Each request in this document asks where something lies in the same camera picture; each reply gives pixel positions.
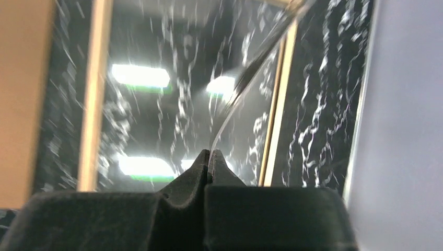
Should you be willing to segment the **mountain landscape photo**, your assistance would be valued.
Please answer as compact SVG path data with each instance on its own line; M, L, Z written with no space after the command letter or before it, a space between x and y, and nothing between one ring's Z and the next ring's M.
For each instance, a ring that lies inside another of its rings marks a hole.
M236 105L249 91L252 86L251 82L260 67L287 34L290 26L299 22L314 3L315 1L290 1L284 9L281 18L277 20L269 35L260 44L253 58L247 61L245 66L236 69L237 74L234 75L233 92L214 121L213 132L209 142L211 152L216 149L216 144L236 109Z

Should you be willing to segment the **wooden picture frame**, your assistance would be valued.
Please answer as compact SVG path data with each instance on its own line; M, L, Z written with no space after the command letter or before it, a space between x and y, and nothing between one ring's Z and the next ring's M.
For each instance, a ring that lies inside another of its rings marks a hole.
M89 59L86 74L85 110L81 133L77 190L96 189L104 80L111 29L113 1L94 1L91 13ZM287 34L296 28L291 25Z

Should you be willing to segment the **brown cardboard backing board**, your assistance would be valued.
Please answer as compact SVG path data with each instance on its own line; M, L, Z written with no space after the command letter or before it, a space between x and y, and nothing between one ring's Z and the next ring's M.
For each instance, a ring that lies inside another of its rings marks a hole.
M1 208L31 195L54 1L1 1Z

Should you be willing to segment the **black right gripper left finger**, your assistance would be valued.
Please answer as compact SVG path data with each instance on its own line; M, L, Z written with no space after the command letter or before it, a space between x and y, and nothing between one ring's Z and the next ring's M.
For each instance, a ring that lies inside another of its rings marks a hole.
M155 193L47 192L33 196L1 250L203 250L209 152Z

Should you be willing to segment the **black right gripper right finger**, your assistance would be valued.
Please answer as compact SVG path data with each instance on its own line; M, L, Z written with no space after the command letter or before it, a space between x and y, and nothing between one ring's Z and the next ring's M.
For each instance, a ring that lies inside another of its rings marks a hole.
M250 187L211 153L204 191L207 250L358 250L341 197L329 188Z

